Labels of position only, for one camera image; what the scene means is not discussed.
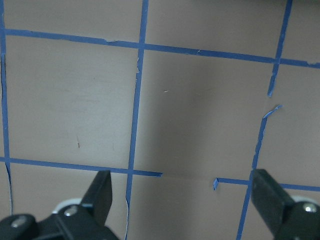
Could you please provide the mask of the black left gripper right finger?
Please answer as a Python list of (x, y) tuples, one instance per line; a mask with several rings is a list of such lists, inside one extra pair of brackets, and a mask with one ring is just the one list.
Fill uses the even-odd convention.
[(253, 170), (251, 201), (271, 232), (279, 231), (296, 203), (265, 169)]

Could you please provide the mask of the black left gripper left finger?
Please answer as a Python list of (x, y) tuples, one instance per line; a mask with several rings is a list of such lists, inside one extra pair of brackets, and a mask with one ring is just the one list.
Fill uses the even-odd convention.
[(100, 226), (105, 225), (112, 206), (112, 179), (109, 170), (97, 172), (81, 199), (80, 205)]

